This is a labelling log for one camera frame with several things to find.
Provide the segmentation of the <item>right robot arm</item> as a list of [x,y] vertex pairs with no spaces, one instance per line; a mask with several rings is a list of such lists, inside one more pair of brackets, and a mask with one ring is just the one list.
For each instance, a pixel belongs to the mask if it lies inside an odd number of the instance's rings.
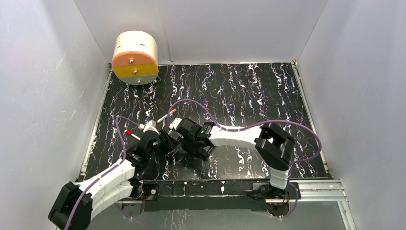
[[210,157],[215,147],[234,146],[258,153],[270,167],[268,185],[255,185],[249,193],[254,199],[284,199],[289,191],[288,178],[295,139],[275,123],[255,125],[244,129],[229,126],[218,127],[213,122],[202,126],[188,118],[176,118],[169,129],[178,134],[182,148],[203,160]]

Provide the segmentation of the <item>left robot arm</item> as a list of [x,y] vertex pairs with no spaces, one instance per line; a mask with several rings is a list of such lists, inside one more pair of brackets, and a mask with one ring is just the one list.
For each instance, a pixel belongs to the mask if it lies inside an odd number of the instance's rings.
[[66,183],[51,207],[48,219],[60,230],[87,229],[98,214],[119,200],[140,198],[143,187],[137,174],[148,166],[153,154],[168,153],[177,145],[164,130],[144,132],[123,159],[88,180]]

